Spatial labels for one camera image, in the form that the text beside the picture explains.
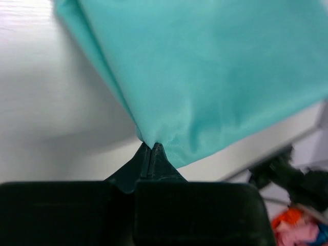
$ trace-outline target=colorful clutter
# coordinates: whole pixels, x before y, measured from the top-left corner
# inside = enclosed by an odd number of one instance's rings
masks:
[[[271,222],[278,246],[328,246],[328,225],[290,208]]]

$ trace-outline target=fabric fold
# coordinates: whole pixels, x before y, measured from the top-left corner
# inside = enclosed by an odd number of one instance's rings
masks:
[[[56,11],[176,168],[328,96],[317,0],[58,0]]]

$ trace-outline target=turquoise cloth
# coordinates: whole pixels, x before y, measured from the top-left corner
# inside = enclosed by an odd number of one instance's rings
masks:
[[[59,0],[56,10],[140,138],[163,144],[176,168],[328,95],[318,0]]]

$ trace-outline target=white table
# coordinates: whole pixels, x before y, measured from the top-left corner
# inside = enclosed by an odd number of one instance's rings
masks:
[[[55,18],[50,0],[0,0],[0,182],[105,179],[140,141],[134,125]],[[219,180],[317,126],[314,105],[179,169]]]

